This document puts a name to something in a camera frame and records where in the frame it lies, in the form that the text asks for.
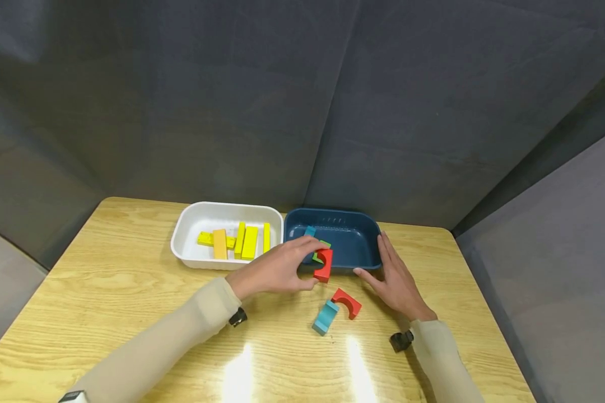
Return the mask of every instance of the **toy block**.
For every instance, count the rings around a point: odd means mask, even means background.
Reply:
[[[247,227],[244,232],[244,245],[242,246],[242,259],[253,260],[255,258],[255,246],[258,243],[258,228]]]
[[[314,324],[311,328],[318,332],[319,335],[324,336],[329,331],[329,326],[332,324],[336,314],[339,311],[339,306],[334,304],[332,301],[325,302],[323,309],[320,310]]]
[[[361,311],[361,303],[350,297],[350,294],[341,290],[340,288],[336,290],[334,296],[332,297],[332,302],[339,302],[340,304],[345,304],[347,309],[350,311],[350,319],[354,319],[356,315]]]
[[[242,247],[244,246],[244,232],[246,230],[246,224],[240,222],[240,228],[238,228],[238,240],[235,241],[234,256],[236,259],[242,258]]]
[[[213,257],[215,259],[226,259],[226,230],[216,229],[213,231]]]
[[[263,253],[267,253],[271,249],[271,224],[265,222],[263,230]]]
[[[314,277],[321,283],[329,283],[329,273],[332,272],[332,256],[333,250],[331,249],[319,249],[318,255],[321,259],[324,259],[324,266],[314,272]]]
[[[328,248],[332,247],[332,244],[329,243],[329,242],[325,242],[325,241],[322,241],[322,240],[321,240],[321,242],[324,243],[325,245],[327,245]],[[311,259],[315,260],[318,263],[324,263],[321,259],[318,258],[318,252],[315,252],[314,256]]]
[[[210,232],[200,232],[197,237],[197,243],[204,246],[213,246],[213,234]],[[233,249],[235,246],[235,237],[226,237],[226,249]]]
[[[316,228],[312,227],[311,225],[307,225],[307,229],[304,230],[303,237],[306,237],[307,235],[309,235],[310,237],[316,235]]]

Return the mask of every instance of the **green block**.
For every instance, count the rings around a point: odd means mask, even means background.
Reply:
[[[332,244],[331,244],[331,243],[329,243],[329,242],[325,242],[325,241],[323,241],[322,239],[319,239],[319,241],[320,241],[320,242],[322,242],[322,243],[324,243],[325,245],[327,245],[327,248],[328,248],[328,249],[331,249],[331,247],[332,247]],[[311,259],[312,259],[312,260],[314,260],[315,262],[318,262],[318,263],[323,263],[323,261],[322,261],[321,259],[319,259],[319,258],[318,258],[318,254],[317,254],[316,252],[314,252],[314,257],[312,257]]]

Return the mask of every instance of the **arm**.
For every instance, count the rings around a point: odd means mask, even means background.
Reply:
[[[379,235],[384,280],[363,269],[354,269],[381,299],[410,321],[417,360],[432,385],[438,403],[484,402],[484,398],[459,359],[457,345],[445,323],[421,297],[413,276],[386,233]]]
[[[312,289],[318,280],[301,280],[296,270],[304,256],[326,247],[312,237],[296,238],[231,272],[226,279],[210,281],[180,308],[99,362],[70,391],[85,391],[90,403],[141,399],[185,352],[217,334],[244,298],[259,292]]]

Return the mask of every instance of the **red arch block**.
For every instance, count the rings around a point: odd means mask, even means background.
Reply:
[[[325,262],[322,269],[314,272],[314,277],[317,278],[321,283],[329,283],[329,273],[332,272],[332,256],[334,251],[331,249],[319,249],[316,251],[318,258]]]
[[[350,311],[350,319],[354,319],[361,310],[361,303],[355,300],[354,298],[350,297],[350,294],[346,293],[340,288],[337,289],[334,293],[334,296],[332,297],[332,302],[340,302],[341,304],[344,304]]]

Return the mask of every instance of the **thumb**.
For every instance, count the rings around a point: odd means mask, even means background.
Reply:
[[[361,277],[361,280],[365,281],[365,283],[369,284],[376,293],[380,294],[383,288],[383,283],[381,281],[376,280],[373,275],[367,272],[367,270],[363,270],[362,268],[355,268],[354,274]]]
[[[318,279],[311,277],[311,279],[307,280],[299,280],[298,281],[298,289],[306,289],[307,291],[311,291],[314,289],[314,286],[318,284]]]

